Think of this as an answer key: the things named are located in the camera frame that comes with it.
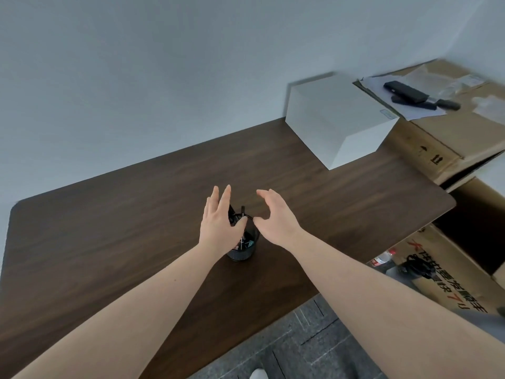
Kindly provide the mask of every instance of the person's left hand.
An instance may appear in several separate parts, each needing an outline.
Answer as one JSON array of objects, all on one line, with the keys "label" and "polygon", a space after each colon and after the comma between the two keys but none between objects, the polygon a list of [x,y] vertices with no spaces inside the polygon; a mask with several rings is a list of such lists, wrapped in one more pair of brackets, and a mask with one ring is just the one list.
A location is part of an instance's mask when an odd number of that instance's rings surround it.
[{"label": "person's left hand", "polygon": [[223,196],[219,201],[219,188],[214,186],[212,195],[207,198],[204,209],[204,217],[200,225],[199,244],[210,248],[221,258],[234,248],[240,241],[248,221],[247,217],[241,218],[235,226],[230,225],[228,220],[228,208],[230,206],[231,186],[226,186]]}]

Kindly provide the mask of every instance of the person's right arm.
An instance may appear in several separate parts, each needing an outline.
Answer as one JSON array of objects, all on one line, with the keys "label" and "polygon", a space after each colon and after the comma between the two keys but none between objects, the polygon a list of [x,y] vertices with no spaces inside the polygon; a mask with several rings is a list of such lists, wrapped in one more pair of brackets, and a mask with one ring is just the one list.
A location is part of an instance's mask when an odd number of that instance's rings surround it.
[{"label": "person's right arm", "polygon": [[284,199],[258,190],[260,233],[300,262],[332,309],[390,378],[503,378],[505,345],[403,284],[304,231]]}]

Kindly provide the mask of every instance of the gray carpet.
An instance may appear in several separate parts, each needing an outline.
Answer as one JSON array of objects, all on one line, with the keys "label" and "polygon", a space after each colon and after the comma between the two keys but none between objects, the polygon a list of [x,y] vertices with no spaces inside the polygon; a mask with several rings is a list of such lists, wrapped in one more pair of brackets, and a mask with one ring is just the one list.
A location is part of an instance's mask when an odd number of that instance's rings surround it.
[{"label": "gray carpet", "polygon": [[321,295],[258,332],[189,379],[386,379]]}]

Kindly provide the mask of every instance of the white box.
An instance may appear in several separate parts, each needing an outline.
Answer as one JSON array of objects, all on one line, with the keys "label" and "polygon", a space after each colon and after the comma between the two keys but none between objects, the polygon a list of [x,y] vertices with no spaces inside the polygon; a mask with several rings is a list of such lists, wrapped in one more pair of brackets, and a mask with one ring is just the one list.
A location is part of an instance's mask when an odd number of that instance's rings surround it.
[{"label": "white box", "polygon": [[377,150],[398,116],[336,74],[291,88],[286,122],[334,169]]}]

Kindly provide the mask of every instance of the hand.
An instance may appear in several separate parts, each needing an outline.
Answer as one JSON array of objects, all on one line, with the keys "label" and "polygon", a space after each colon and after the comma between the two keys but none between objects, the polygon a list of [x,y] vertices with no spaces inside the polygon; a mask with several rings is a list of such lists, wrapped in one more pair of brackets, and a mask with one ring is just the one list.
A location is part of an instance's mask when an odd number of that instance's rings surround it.
[{"label": "hand", "polygon": [[254,217],[253,221],[260,233],[270,242],[288,249],[296,235],[303,230],[298,224],[286,201],[275,191],[256,190],[270,209],[270,218]]},{"label": "hand", "polygon": [[230,206],[231,186],[226,186],[223,196],[219,201],[219,188],[214,186],[212,195],[207,197],[205,204],[204,217],[200,225],[199,244],[205,248],[210,248],[221,258],[242,238],[247,217],[241,218],[235,226],[230,225],[228,220],[228,208]]}]

